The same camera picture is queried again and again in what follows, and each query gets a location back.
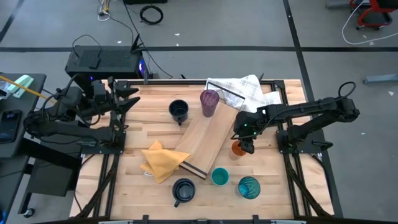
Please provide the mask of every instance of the white towel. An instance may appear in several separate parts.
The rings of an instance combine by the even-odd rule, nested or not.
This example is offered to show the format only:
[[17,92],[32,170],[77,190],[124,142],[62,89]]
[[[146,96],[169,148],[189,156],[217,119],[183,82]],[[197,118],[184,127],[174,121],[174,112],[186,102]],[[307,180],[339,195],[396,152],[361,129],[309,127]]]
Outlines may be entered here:
[[[234,94],[213,86],[211,83],[221,86],[239,96],[243,96],[245,99],[243,100]],[[260,106],[281,103],[278,91],[266,94],[262,93],[261,85],[255,75],[248,75],[243,78],[208,78],[206,88],[217,91],[220,99],[224,99],[227,105],[240,111],[255,113]]]

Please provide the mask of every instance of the teal cup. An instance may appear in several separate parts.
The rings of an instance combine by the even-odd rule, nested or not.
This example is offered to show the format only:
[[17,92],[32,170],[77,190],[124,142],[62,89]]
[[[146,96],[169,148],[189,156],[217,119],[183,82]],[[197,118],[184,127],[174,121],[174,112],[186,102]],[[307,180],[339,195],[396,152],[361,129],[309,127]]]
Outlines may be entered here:
[[228,171],[222,167],[215,168],[211,173],[211,181],[217,186],[226,185],[229,181]]
[[238,192],[246,199],[255,199],[260,191],[260,183],[254,177],[243,177],[239,181]]

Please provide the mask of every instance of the concrete floor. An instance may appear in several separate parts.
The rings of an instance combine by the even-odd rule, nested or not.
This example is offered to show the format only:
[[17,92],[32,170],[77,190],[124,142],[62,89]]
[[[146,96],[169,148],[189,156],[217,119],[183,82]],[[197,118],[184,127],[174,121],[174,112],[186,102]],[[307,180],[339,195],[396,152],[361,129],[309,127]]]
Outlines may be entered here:
[[[0,29],[6,24],[18,0],[0,1]],[[352,47],[341,37],[349,9],[325,9],[319,0],[289,0],[301,47]],[[130,32],[114,21],[97,20],[97,0],[25,0],[5,37],[0,42],[0,71],[45,73],[45,88],[63,87],[68,52],[4,52],[8,47],[71,47],[73,40],[91,34],[102,45],[129,45]],[[129,6],[139,12],[141,5]],[[271,46],[294,47],[282,0],[169,0],[159,5],[164,20],[156,26],[139,23],[147,46]],[[130,25],[123,4],[111,2],[115,19]],[[352,42],[395,33],[398,22],[380,31],[356,31],[355,21],[346,28]],[[398,47],[398,37],[355,47]],[[90,39],[78,44],[94,45]],[[302,78],[296,52],[281,51],[190,51],[152,52],[156,62],[179,78],[229,78],[249,74],[264,78]],[[333,173],[346,218],[398,221],[398,153],[395,120],[398,86],[363,85],[366,75],[396,73],[398,52],[303,52],[315,98],[336,96],[338,87],[355,81],[353,93],[361,116],[353,123],[325,128],[325,138],[335,144],[329,149]],[[154,64],[153,72],[166,77]],[[27,179],[20,186],[9,223],[36,223],[68,218],[73,194],[67,197],[35,195],[30,207],[36,214],[25,219],[16,214]]]

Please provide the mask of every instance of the black mug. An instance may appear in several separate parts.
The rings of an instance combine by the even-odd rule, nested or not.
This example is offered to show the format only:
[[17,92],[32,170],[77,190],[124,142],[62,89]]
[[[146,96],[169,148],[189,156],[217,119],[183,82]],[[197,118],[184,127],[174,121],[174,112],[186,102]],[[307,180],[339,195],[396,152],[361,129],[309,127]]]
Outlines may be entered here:
[[195,185],[190,179],[182,178],[173,185],[173,196],[175,198],[174,207],[177,208],[180,203],[186,203],[195,196]]
[[188,104],[183,100],[174,100],[169,106],[169,112],[173,116],[174,121],[181,126],[188,118]]

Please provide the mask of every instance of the yellow napkin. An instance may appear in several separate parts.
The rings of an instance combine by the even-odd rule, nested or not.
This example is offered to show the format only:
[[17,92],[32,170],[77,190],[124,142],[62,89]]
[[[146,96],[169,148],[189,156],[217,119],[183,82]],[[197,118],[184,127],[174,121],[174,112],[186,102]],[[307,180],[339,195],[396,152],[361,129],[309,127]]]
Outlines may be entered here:
[[141,169],[152,174],[158,184],[170,177],[180,163],[190,157],[185,152],[163,149],[159,141],[155,141],[148,150],[142,150],[142,153],[148,162],[141,165]]

